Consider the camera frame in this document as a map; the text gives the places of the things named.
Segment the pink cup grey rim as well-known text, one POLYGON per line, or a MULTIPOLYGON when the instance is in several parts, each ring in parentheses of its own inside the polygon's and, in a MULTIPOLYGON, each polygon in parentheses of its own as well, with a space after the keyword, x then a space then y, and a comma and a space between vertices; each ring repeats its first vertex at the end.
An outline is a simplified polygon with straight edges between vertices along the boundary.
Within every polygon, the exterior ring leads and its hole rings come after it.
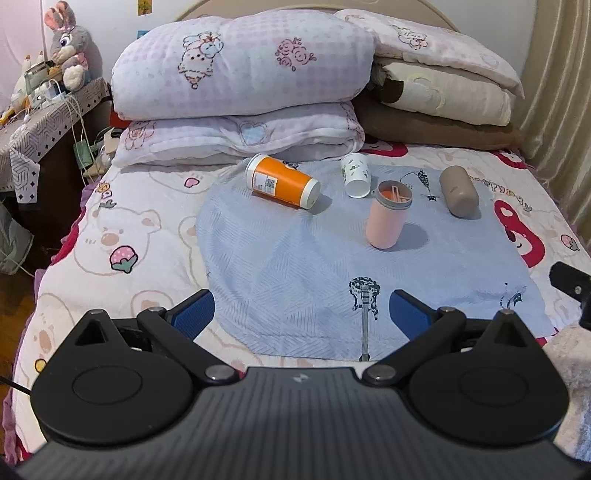
POLYGON ((407 185, 394 180, 381 181, 367 221, 366 237, 370 245, 380 250, 394 247, 412 203, 412 191, 407 185))

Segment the white green-print paper cup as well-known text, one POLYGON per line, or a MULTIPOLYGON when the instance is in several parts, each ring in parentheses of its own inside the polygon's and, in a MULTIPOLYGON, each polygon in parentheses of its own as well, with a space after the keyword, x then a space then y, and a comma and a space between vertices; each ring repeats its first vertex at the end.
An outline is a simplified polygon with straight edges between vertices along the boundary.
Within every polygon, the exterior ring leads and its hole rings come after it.
POLYGON ((366 157, 360 153, 349 153, 341 159, 342 179, 350 198, 361 199, 370 194, 372 174, 366 157))

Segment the orange white paper cup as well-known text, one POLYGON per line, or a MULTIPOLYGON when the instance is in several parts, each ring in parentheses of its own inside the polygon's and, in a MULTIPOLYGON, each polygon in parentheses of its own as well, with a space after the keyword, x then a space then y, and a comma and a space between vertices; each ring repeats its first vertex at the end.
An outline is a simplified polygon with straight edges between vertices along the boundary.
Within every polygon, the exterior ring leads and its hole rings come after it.
POLYGON ((245 184, 253 192, 305 210, 313 208, 321 194, 318 179, 264 154, 249 159, 245 184))

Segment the cartoon bear bed sheet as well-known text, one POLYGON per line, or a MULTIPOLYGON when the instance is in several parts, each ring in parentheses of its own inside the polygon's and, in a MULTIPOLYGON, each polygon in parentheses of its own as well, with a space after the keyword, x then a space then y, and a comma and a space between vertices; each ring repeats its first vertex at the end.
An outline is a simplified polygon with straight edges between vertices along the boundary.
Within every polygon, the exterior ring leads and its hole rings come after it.
MULTIPOLYGON (((558 261, 588 270, 588 249, 520 156, 384 142, 367 145, 362 154, 370 167, 432 168, 440 176, 450 166, 463 167, 476 190, 484 186, 490 191, 507 238, 540 290, 553 332, 535 337, 547 343, 578 320, 577 303, 554 289, 548 274, 558 261)), ((107 172, 37 287, 36 308, 15 358, 18 389, 8 395, 4 407, 9 462, 22 461, 44 444, 27 392, 86 311, 101 308, 113 317, 132 317, 148 307, 171 308, 201 289, 211 290, 197 244, 197 215, 211 186, 235 168, 172 163, 107 172)), ((221 327, 216 308, 197 342, 239 370, 252 366, 362 370, 373 362, 256 354, 221 327)))

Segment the beige taupe bottle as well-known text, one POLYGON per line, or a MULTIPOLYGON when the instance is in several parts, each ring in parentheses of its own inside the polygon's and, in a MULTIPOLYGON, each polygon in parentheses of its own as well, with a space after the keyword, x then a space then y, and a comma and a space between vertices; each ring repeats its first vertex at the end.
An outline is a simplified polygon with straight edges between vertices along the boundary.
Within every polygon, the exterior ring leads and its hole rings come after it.
POLYGON ((450 166, 440 176, 440 185, 450 213, 458 218, 472 218, 480 203, 478 192, 461 166, 450 166))

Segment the beige striped curtain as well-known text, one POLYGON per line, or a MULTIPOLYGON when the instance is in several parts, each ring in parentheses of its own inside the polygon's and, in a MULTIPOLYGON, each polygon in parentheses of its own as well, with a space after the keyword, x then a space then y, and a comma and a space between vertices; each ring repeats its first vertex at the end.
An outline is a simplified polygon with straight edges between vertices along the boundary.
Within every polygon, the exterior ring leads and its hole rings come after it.
POLYGON ((590 247, 590 1, 537 3, 514 124, 522 153, 590 247))

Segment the cream white pillow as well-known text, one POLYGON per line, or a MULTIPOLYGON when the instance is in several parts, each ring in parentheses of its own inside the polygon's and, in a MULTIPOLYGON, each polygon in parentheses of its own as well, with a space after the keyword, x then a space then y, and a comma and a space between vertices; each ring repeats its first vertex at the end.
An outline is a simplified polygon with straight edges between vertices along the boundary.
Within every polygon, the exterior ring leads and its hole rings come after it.
POLYGON ((470 72, 377 58, 372 82, 380 101, 399 110, 499 127, 512 117, 510 93, 470 72))

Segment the large folded pink quilt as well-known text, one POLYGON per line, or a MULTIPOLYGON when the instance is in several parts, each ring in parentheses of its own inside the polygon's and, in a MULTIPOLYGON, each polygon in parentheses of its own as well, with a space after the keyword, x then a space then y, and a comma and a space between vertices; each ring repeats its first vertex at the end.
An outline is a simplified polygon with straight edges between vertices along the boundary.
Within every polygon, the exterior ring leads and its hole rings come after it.
POLYGON ((367 31, 314 10, 202 17, 132 42, 111 78, 128 121, 113 162, 228 164, 257 153, 297 162, 356 152, 353 97, 370 78, 367 31))

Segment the pink rabbit pillow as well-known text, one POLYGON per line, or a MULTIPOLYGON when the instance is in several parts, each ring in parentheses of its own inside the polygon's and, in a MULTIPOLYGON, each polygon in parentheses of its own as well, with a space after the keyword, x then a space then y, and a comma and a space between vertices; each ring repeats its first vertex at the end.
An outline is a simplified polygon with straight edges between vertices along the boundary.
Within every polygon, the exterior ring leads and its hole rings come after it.
POLYGON ((335 16, 372 33, 378 57, 463 70, 525 97, 520 77, 509 62, 470 36, 366 10, 344 9, 335 16))

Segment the grey rabbit plush toy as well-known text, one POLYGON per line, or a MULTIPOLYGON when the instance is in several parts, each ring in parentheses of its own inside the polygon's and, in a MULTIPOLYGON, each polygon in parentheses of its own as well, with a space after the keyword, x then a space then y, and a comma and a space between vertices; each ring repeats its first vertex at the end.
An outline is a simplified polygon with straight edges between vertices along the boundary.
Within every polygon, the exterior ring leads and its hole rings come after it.
POLYGON ((86 56, 91 40, 88 30, 77 24, 67 1, 58 1, 51 7, 44 15, 44 24, 53 32, 50 74, 56 74, 69 92, 82 89, 91 81, 86 56))

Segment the yellow wall sticker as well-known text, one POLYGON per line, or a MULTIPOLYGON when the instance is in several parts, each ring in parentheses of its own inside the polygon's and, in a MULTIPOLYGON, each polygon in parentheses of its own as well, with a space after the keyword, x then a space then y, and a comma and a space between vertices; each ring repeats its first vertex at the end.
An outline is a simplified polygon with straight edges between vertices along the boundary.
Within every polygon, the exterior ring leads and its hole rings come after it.
POLYGON ((137 15, 146 16, 152 13, 152 0, 137 0, 137 15))

